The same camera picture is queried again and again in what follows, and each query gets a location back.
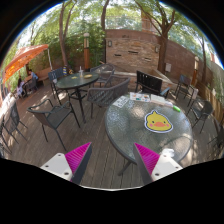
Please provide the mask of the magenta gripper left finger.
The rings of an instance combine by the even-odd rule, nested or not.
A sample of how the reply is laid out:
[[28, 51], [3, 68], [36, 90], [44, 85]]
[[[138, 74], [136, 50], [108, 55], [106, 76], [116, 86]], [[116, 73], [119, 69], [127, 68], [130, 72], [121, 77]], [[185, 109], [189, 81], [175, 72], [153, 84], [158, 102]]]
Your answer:
[[41, 169], [79, 185], [91, 153], [92, 143], [89, 142], [66, 154], [55, 154], [41, 166]]

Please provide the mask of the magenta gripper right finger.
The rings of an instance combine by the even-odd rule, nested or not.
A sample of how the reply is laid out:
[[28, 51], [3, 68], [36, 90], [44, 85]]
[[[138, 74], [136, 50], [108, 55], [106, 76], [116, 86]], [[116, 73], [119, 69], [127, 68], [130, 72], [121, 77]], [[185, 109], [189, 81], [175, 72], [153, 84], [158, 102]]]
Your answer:
[[173, 149], [165, 148], [158, 154], [145, 146], [135, 143], [133, 153], [145, 185], [182, 169], [173, 159]]

